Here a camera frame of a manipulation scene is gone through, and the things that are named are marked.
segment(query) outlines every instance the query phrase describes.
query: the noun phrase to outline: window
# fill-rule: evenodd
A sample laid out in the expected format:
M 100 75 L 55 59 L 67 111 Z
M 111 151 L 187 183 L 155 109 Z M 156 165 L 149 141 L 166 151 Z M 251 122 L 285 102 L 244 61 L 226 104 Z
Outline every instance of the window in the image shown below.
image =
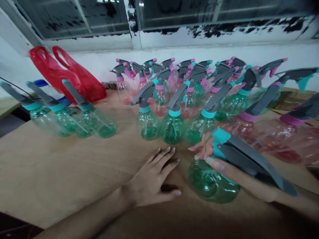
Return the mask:
M 33 45 L 66 51 L 296 40 L 305 31 L 301 39 L 310 39 L 319 29 L 318 6 L 312 0 L 0 1 Z

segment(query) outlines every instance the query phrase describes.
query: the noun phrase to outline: plastic bottle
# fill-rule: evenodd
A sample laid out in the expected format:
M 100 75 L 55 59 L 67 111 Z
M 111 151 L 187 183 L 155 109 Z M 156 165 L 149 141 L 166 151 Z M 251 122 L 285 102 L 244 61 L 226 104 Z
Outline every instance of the plastic bottle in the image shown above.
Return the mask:
M 222 120 L 218 124 L 218 127 L 243 140 L 246 140 L 253 131 L 254 121 L 259 118 L 261 112 L 276 96 L 276 92 L 278 90 L 278 86 L 270 86 L 259 101 L 255 102 L 239 115 Z
M 117 84 L 116 84 L 116 92 L 119 96 L 120 102 L 129 105 L 133 100 L 133 90 L 128 85 L 126 81 L 124 81 L 124 77 L 122 76 L 122 72 L 125 67 L 123 64 L 117 65 L 111 70 L 111 72 L 116 74 Z
M 132 64 L 134 70 L 136 70 L 139 73 L 140 83 L 139 83 L 139 86 L 137 87 L 137 92 L 139 92 L 148 83 L 146 80 L 146 75 L 144 74 L 146 72 L 146 69 L 143 66 L 137 64 L 136 62 L 131 61 L 131 64 Z M 148 103 L 151 105 L 151 104 L 153 104 L 153 102 L 154 102 L 154 98 L 150 97 L 148 99 Z
M 212 132 L 213 157 L 226 160 L 245 173 L 284 191 L 298 196 L 296 189 L 284 180 L 274 167 L 243 140 L 220 128 Z M 240 186 L 213 169 L 204 160 L 195 159 L 188 169 L 190 188 L 202 199 L 215 203 L 232 202 Z
M 33 83 L 35 83 L 41 90 L 43 90 L 49 96 L 52 96 L 54 99 L 60 101 L 66 106 L 69 106 L 71 104 L 71 101 L 64 94 L 60 94 L 59 92 L 57 92 L 56 89 L 50 86 L 45 80 L 36 80 Z
M 194 85 L 200 82 L 206 76 L 207 70 L 205 69 L 202 72 L 198 72 L 193 75 L 191 74 L 189 76 L 190 85 L 187 88 L 186 102 L 182 101 L 180 103 L 181 115 L 185 120 L 194 117 L 194 115 L 197 114 L 198 112 L 198 107 L 196 104 L 196 95 L 194 92 L 194 89 L 195 89 Z
M 263 80 L 265 78 L 268 71 L 270 71 L 269 77 L 272 78 L 274 76 L 276 70 L 278 69 L 278 67 L 280 67 L 280 65 L 287 60 L 288 60 L 288 58 L 275 60 L 275 61 L 269 62 L 266 65 L 260 67 L 259 75 L 261 77 L 261 80 Z M 251 106 L 253 103 L 255 103 L 257 100 L 259 100 L 260 97 L 266 92 L 266 90 L 267 90 L 267 88 L 262 88 L 262 89 L 256 91 L 255 93 L 250 94 L 248 96 L 248 107 Z M 277 92 L 276 97 L 270 102 L 269 106 L 266 107 L 262 111 L 261 115 L 267 113 L 274 105 L 276 105 L 279 97 L 280 97 L 280 91 Z
M 46 102 L 49 108 L 55 112 L 56 121 L 61 127 L 75 133 L 79 138 L 91 136 L 93 128 L 84 122 L 81 111 L 66 107 L 61 102 L 47 95 L 33 82 L 28 81 L 27 86 L 34 90 Z
M 139 135 L 147 140 L 157 139 L 160 135 L 160 123 L 155 113 L 150 109 L 148 98 L 154 94 L 155 86 L 158 80 L 154 79 L 145 85 L 135 96 L 131 105 L 140 105 L 140 112 L 136 118 L 136 127 Z
M 240 114 L 247 108 L 247 96 L 250 94 L 251 89 L 257 83 L 257 86 L 261 86 L 261 79 L 258 72 L 252 67 L 246 67 L 245 78 L 243 80 L 243 87 L 238 93 L 226 98 L 223 104 L 219 105 L 216 113 L 216 120 L 222 121 L 231 116 Z
M 23 108 L 30 111 L 32 122 L 42 131 L 54 137 L 67 137 L 72 134 L 72 132 L 67 131 L 57 123 L 54 112 L 48 107 L 42 106 L 39 102 L 19 94 L 11 85 L 5 82 L 0 82 L 0 86 L 19 101 Z
M 189 84 L 189 81 L 185 81 L 167 105 L 169 112 L 160 125 L 160 136 L 167 144 L 178 144 L 183 141 L 185 122 L 180 115 L 180 102 L 186 101 L 186 91 Z
M 229 81 L 238 67 L 235 68 L 226 68 L 220 73 L 217 77 L 215 77 L 211 82 L 212 86 L 206 94 L 202 104 L 200 105 L 200 109 L 222 88 L 226 81 Z
M 169 94 L 165 89 L 164 82 L 165 79 L 169 77 L 171 74 L 170 69 L 164 69 L 159 72 L 157 75 L 158 84 L 156 85 L 156 93 L 154 95 L 155 97 L 155 103 L 154 103 L 154 112 L 157 116 L 165 116 L 168 112 L 166 109 L 166 106 L 169 102 Z
M 272 85 L 280 88 L 282 81 L 286 82 L 291 79 L 304 86 L 313 77 L 313 74 L 318 72 L 319 68 L 290 70 Z M 316 117 L 318 115 L 317 110 L 319 109 L 317 109 L 316 104 L 307 104 L 282 115 L 279 119 L 259 121 L 255 124 L 247 142 L 260 152 L 286 149 L 285 141 L 296 134 L 298 126 L 303 125 L 310 117 Z
M 100 138 L 109 138 L 114 135 L 117 130 L 117 125 L 112 117 L 101 111 L 99 108 L 94 107 L 76 91 L 69 81 L 63 80 L 62 82 L 82 110 L 84 123 L 94 129 L 92 134 Z
M 145 61 L 143 63 L 143 66 L 145 68 L 145 77 L 146 77 L 146 81 L 147 82 L 150 82 L 150 78 L 153 76 L 154 74 L 154 70 L 152 69 L 152 71 L 150 72 L 150 68 L 152 67 L 153 63 L 154 62 L 157 62 L 157 59 L 156 58 L 153 58 L 152 60 L 148 60 L 148 61 Z
M 185 74 L 187 73 L 188 71 L 188 68 L 187 66 L 183 66 L 183 67 L 180 67 L 177 72 L 178 72 L 178 77 L 177 77 L 177 80 L 176 80 L 176 83 L 174 84 L 173 86 L 173 89 L 172 89 L 172 95 L 175 94 L 175 92 L 177 91 L 177 89 L 183 85 L 184 83 L 184 78 L 185 78 Z
M 201 113 L 195 115 L 186 125 L 185 139 L 191 145 L 195 145 L 202 140 L 203 133 L 212 131 L 215 126 L 214 116 L 216 109 L 227 92 L 234 86 L 234 82 L 224 85 L 204 106 Z

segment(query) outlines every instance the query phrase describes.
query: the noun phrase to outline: glass pane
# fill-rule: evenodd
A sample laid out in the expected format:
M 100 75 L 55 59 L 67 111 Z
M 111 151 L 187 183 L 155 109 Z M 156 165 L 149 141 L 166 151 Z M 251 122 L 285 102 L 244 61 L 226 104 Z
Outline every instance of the glass pane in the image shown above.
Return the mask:
M 137 0 L 142 30 L 260 17 L 314 14 L 312 0 Z
M 129 32 L 123 0 L 79 0 L 92 33 L 89 32 L 75 0 L 16 1 L 44 39 Z
M 130 31 L 123 0 L 79 2 L 94 34 Z

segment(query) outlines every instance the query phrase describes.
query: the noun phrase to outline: spray bottle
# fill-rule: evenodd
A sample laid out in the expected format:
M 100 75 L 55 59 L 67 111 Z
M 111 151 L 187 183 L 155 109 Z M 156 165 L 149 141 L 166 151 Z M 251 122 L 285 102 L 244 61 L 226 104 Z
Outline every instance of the spray bottle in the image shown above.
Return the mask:
M 152 71 L 150 72 L 150 68 L 152 67 L 153 63 L 154 62 L 157 62 L 157 59 L 156 58 L 153 58 L 152 60 L 148 60 L 148 61 L 145 61 L 143 63 L 143 66 L 145 68 L 145 77 L 147 78 L 147 82 L 150 82 L 149 79 L 153 76 L 154 74 L 154 70 L 152 69 Z
M 276 96 L 278 86 L 270 86 L 259 101 L 242 111 L 237 116 L 222 120 L 218 127 L 243 140 L 247 140 L 254 128 L 254 122 L 259 118 L 264 108 Z
M 307 117 L 317 118 L 319 114 L 319 93 L 298 107 L 290 115 L 306 120 Z M 319 127 L 299 127 L 297 131 L 284 142 L 280 149 L 269 152 L 276 158 L 290 164 L 315 165 L 319 163 Z
M 72 134 L 72 132 L 66 130 L 57 123 L 54 112 L 48 107 L 42 106 L 39 102 L 19 94 L 6 82 L 0 82 L 0 86 L 13 98 L 19 101 L 23 108 L 30 111 L 31 120 L 42 131 L 55 137 L 67 137 Z
M 227 92 L 235 85 L 230 82 L 224 85 L 204 106 L 201 113 L 194 116 L 193 119 L 186 125 L 185 139 L 191 144 L 195 145 L 202 140 L 203 133 L 212 131 L 215 126 L 214 116 L 216 109 Z
M 84 122 L 81 111 L 66 107 L 61 102 L 47 95 L 33 82 L 28 81 L 27 86 L 36 92 L 45 101 L 48 107 L 55 112 L 56 121 L 61 127 L 69 132 L 75 133 L 79 138 L 91 136 L 93 128 Z
M 216 128 L 212 132 L 213 156 L 225 160 L 253 178 L 297 197 L 294 186 L 275 168 L 240 138 Z M 191 189 L 202 199 L 215 203 L 230 203 L 238 195 L 240 186 L 213 169 L 204 160 L 195 159 L 188 168 Z
M 140 136 L 149 141 L 158 138 L 159 136 L 159 119 L 150 109 L 148 98 L 153 97 L 155 86 L 158 80 L 154 79 L 145 85 L 135 96 L 131 105 L 140 105 L 140 112 L 136 118 L 136 127 Z
M 190 82 L 185 81 L 167 105 L 169 112 L 160 125 L 161 138 L 167 144 L 178 144 L 183 141 L 185 122 L 180 115 L 180 103 L 186 102 L 186 91 L 189 85 Z
M 197 82 L 200 82 L 206 76 L 206 74 L 207 71 L 205 70 L 202 72 L 195 73 L 193 75 L 191 74 L 188 77 L 190 84 L 187 88 L 186 101 L 180 103 L 181 115 L 185 120 L 192 118 L 198 112 L 198 107 L 196 104 L 196 95 L 194 93 L 194 85 Z
M 212 86 L 209 92 L 206 94 L 202 106 L 205 105 L 222 88 L 226 81 L 230 81 L 237 70 L 237 66 L 235 68 L 225 68 L 222 73 L 220 73 L 211 81 Z
M 129 105 L 132 100 L 133 100 L 133 90 L 132 88 L 128 85 L 126 81 L 124 81 L 124 77 L 122 73 L 124 72 L 124 65 L 120 64 L 117 65 L 111 70 L 110 72 L 113 72 L 116 74 L 117 78 L 117 84 L 116 84 L 116 92 L 117 95 L 119 96 L 120 102 Z
M 184 78 L 185 78 L 185 74 L 187 73 L 188 71 L 188 67 L 187 66 L 183 66 L 183 67 L 180 67 L 177 72 L 178 72 L 178 77 L 177 77 L 177 80 L 176 80 L 176 83 L 174 84 L 174 87 L 172 89 L 172 94 L 175 94 L 175 92 L 177 91 L 177 89 L 183 85 L 184 83 Z
M 287 71 L 272 85 L 281 88 L 281 83 L 295 80 L 300 88 L 305 88 L 308 80 L 318 73 L 319 68 L 303 68 Z M 285 149 L 285 141 L 292 137 L 298 126 L 303 125 L 309 117 L 316 114 L 316 105 L 306 105 L 295 111 L 282 115 L 279 119 L 262 120 L 255 124 L 253 131 L 247 139 L 259 152 L 271 152 Z
M 257 87 L 261 87 L 260 75 L 252 66 L 248 65 L 242 83 L 243 87 L 238 93 L 226 98 L 223 104 L 219 105 L 215 116 L 216 120 L 222 121 L 228 117 L 238 115 L 246 109 L 248 103 L 247 96 L 255 84 L 257 84 Z
M 276 72 L 277 68 L 285 61 L 287 61 L 287 58 L 279 59 L 279 60 L 270 62 L 270 63 L 262 66 L 260 68 L 260 71 L 259 71 L 261 79 L 265 78 L 268 71 L 270 71 L 269 76 L 272 78 L 274 73 Z M 263 88 L 263 89 L 255 92 L 254 94 L 251 94 L 248 97 L 248 106 L 250 106 L 254 102 L 256 102 L 265 93 L 266 90 L 267 90 L 267 88 Z M 261 114 L 263 115 L 263 114 L 267 113 L 273 106 L 275 106 L 279 97 L 280 97 L 280 91 L 277 92 L 276 97 L 270 102 L 268 107 L 266 107 Z
M 100 138 L 109 138 L 115 134 L 117 125 L 111 116 L 107 115 L 99 108 L 95 108 L 77 92 L 71 82 L 68 80 L 62 80 L 62 83 L 78 103 L 78 107 L 82 110 L 84 123 L 94 129 L 92 133 L 95 136 Z
M 168 112 L 166 106 L 169 102 L 169 94 L 165 89 L 164 82 L 170 74 L 170 69 L 164 69 L 156 76 L 159 82 L 156 85 L 154 112 L 157 116 L 165 116 Z

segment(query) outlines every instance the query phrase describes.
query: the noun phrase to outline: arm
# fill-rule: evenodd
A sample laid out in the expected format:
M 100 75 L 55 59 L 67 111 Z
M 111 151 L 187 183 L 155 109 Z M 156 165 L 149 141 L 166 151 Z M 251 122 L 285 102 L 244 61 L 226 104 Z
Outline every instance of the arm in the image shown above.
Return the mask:
M 213 154 L 212 143 L 213 138 L 210 133 L 203 134 L 202 141 L 189 150 L 200 150 L 197 154 L 199 159 L 205 159 L 212 168 L 238 183 L 249 195 L 265 202 L 278 202 L 319 223 L 319 195 L 295 186 L 299 196 L 292 197 L 275 187 L 266 185 L 223 160 L 211 158 L 210 156 Z
M 36 239 L 88 239 L 96 236 L 106 225 L 125 212 L 150 204 L 171 201 L 180 190 L 162 192 L 161 186 L 179 159 L 164 165 L 174 155 L 175 148 L 158 149 L 127 184 L 91 205 L 70 215 L 39 234 Z

